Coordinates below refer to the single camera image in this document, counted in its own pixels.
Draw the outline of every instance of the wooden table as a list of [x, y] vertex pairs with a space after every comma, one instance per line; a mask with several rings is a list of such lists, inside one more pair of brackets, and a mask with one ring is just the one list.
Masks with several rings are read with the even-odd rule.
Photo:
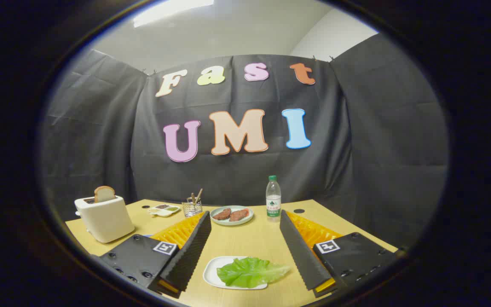
[[[100, 243], [96, 241], [90, 233], [86, 232], [86, 227], [81, 219], [68, 221], [66, 224], [79, 243], [89, 253], [101, 256], [119, 245], [119, 243], [132, 234], [153, 235], [185, 219], [182, 210], [169, 217], [152, 217], [147, 213], [147, 209], [142, 208], [142, 206], [157, 206], [158, 204], [162, 204], [162, 202], [140, 200], [139, 202], [127, 205], [128, 213], [136, 229], [130, 235], [111, 243]], [[388, 251], [397, 251], [396, 247], [359, 229], [314, 200], [285, 203], [281, 207], [290, 212], [293, 212], [295, 209], [304, 209], [305, 212], [299, 215], [308, 218], [312, 222], [332, 229], [341, 235], [359, 232]], [[203, 206], [204, 211], [211, 211], [216, 208], [213, 206]], [[281, 234], [279, 223], [270, 223], [267, 221], [266, 206], [250, 206], [249, 208], [253, 210], [254, 216], [251, 221], [243, 225], [221, 226], [212, 222], [210, 237], [202, 251], [187, 290], [181, 293], [179, 299], [174, 299], [167, 295], [164, 296], [194, 307], [298, 307], [323, 298], [316, 299], [312, 291], [306, 290], [306, 286], [300, 277], [291, 253]], [[259, 257], [270, 260], [275, 264], [286, 264], [291, 266], [292, 269], [284, 278], [273, 284], [269, 284], [267, 288], [262, 290], [222, 289], [209, 285], [202, 277], [208, 262], [219, 256]]]

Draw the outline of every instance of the water bottle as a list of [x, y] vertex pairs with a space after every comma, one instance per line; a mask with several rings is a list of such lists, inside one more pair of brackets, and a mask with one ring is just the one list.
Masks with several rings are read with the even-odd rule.
[[276, 175], [269, 176], [266, 187], [266, 213], [269, 222], [279, 222], [281, 214], [281, 190]]

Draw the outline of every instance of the green lettuce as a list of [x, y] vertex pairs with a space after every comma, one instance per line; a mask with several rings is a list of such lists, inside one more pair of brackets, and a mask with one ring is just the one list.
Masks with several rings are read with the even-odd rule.
[[235, 258], [231, 264], [217, 268], [217, 276], [227, 286], [254, 288], [259, 284], [277, 281], [290, 269], [290, 266], [271, 264], [268, 260], [259, 258]]

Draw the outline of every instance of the bread slice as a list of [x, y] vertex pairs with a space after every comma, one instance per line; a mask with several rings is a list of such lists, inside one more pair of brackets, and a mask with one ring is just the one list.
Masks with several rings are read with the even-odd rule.
[[94, 202], [101, 203], [115, 199], [115, 190], [110, 186], [100, 186], [94, 190]]

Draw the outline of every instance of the black curtain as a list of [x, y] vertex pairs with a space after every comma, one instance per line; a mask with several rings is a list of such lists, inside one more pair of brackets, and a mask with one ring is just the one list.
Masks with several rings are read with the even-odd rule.
[[382, 34], [347, 50], [331, 66], [351, 126], [353, 222], [388, 243], [411, 246], [446, 181], [444, 111], [419, 67]]
[[74, 200], [113, 187], [134, 202], [130, 144], [138, 97], [147, 76], [90, 50], [62, 74], [41, 123], [41, 177], [47, 201], [64, 221]]
[[[269, 78], [249, 82], [247, 64], [267, 65]], [[300, 83], [290, 65], [312, 68], [314, 85]], [[204, 68], [223, 66], [225, 80], [199, 86]], [[155, 97], [162, 76], [186, 69], [172, 93]], [[300, 108], [308, 148], [290, 149], [284, 109]], [[214, 156], [215, 111], [239, 124], [262, 109], [269, 149]], [[177, 145], [188, 146], [183, 124], [199, 120], [194, 159], [169, 159], [162, 129], [179, 124]], [[64, 220], [74, 200], [112, 186], [127, 203], [184, 201], [202, 187], [204, 204], [265, 204], [269, 175], [278, 175], [282, 202], [315, 199], [397, 246], [412, 245], [429, 222], [448, 169], [444, 114], [418, 66], [387, 37], [375, 35], [331, 63], [276, 55], [212, 58], [153, 76], [98, 51], [64, 74], [43, 123], [43, 179]]]
[[[269, 77], [249, 82], [244, 78], [247, 64], [262, 62]], [[289, 66], [303, 63], [312, 68], [314, 85], [300, 83]], [[204, 68], [223, 66], [225, 80], [199, 86]], [[155, 97], [162, 76], [187, 70], [172, 93]], [[290, 149], [288, 124], [281, 111], [300, 108], [304, 115], [308, 148]], [[263, 134], [268, 150], [214, 156], [214, 124], [210, 113], [228, 111], [240, 124], [249, 109], [262, 109]], [[177, 144], [188, 148], [183, 124], [199, 120], [198, 154], [185, 163], [169, 159], [165, 149], [164, 126], [179, 124]], [[350, 134], [346, 105], [333, 69], [328, 62], [277, 55], [244, 55], [212, 58], [184, 64], [147, 79], [136, 113], [131, 161], [138, 198], [185, 201], [191, 192], [203, 188], [204, 204], [257, 206], [265, 204], [269, 175], [277, 175], [282, 202], [318, 199], [324, 206], [352, 220], [355, 213], [352, 193]]]

